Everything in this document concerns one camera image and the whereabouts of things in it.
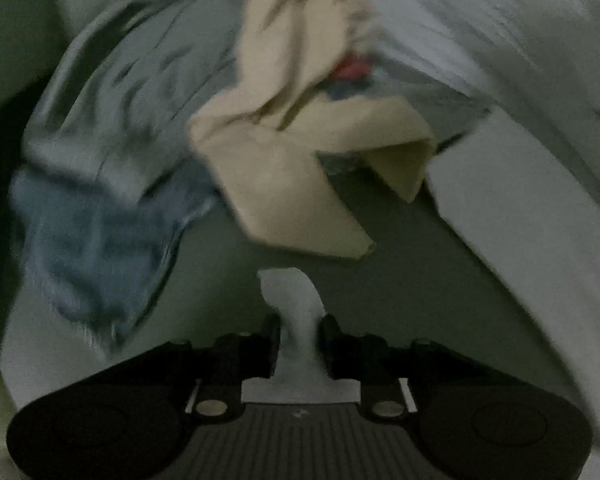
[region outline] laundry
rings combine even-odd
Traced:
[[[496,101],[600,205],[600,0],[370,1],[394,66]]]
[[[183,230],[218,202],[186,121],[235,83],[241,9],[242,0],[114,0],[70,45],[30,119],[32,164],[10,192],[14,252],[25,279],[100,354],[131,338]]]
[[[133,208],[94,186],[29,166],[11,184],[11,206],[22,226],[16,256],[25,279],[61,319],[107,356],[147,313],[184,229],[218,199],[211,177],[194,159]]]
[[[192,145],[254,240],[360,258],[373,242],[340,203],[316,153],[359,152],[402,199],[416,196],[432,131],[400,96],[331,100],[316,85],[372,52],[364,0],[247,0],[240,82],[191,119]]]
[[[113,0],[64,54],[27,125],[26,159],[137,203],[190,156],[189,117],[234,84],[241,10]]]

